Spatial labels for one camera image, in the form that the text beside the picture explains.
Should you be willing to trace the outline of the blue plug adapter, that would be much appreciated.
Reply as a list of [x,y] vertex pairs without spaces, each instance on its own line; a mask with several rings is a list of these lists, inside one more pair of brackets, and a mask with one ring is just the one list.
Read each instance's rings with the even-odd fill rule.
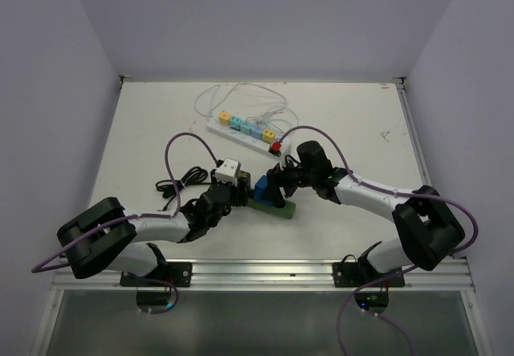
[[266,175],[263,175],[256,183],[255,183],[255,186],[254,186],[254,191],[253,191],[253,199],[262,199],[262,200],[266,200],[264,198],[264,190],[265,190],[265,187],[267,185],[267,178],[266,178]]

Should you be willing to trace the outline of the green power strip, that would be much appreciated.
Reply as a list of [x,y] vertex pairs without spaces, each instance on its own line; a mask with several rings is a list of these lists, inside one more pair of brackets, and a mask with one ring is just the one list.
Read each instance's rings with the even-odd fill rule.
[[281,219],[292,219],[296,213],[296,204],[289,201],[283,207],[276,207],[271,201],[249,198],[247,207]]

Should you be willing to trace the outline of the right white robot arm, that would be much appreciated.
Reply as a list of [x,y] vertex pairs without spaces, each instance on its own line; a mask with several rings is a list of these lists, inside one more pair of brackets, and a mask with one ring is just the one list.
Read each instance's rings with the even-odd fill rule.
[[364,184],[349,170],[334,166],[317,141],[300,144],[297,158],[284,153],[278,141],[269,152],[283,160],[266,173],[262,191],[273,206],[282,208],[297,189],[311,188],[324,200],[369,211],[395,226],[396,239],[379,241],[342,266],[341,273],[355,285],[376,285],[405,266],[431,271],[465,237],[457,218],[430,186],[401,192]]

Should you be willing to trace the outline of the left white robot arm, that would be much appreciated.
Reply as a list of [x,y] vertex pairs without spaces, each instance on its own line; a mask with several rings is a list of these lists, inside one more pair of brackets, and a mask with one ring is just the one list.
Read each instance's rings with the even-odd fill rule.
[[167,275],[156,241],[190,243],[202,238],[232,208],[245,207],[250,192],[251,175],[241,171],[231,182],[214,174],[208,190],[176,215],[131,212],[116,197],[107,197],[64,224],[57,239],[77,279],[117,270],[155,286]]

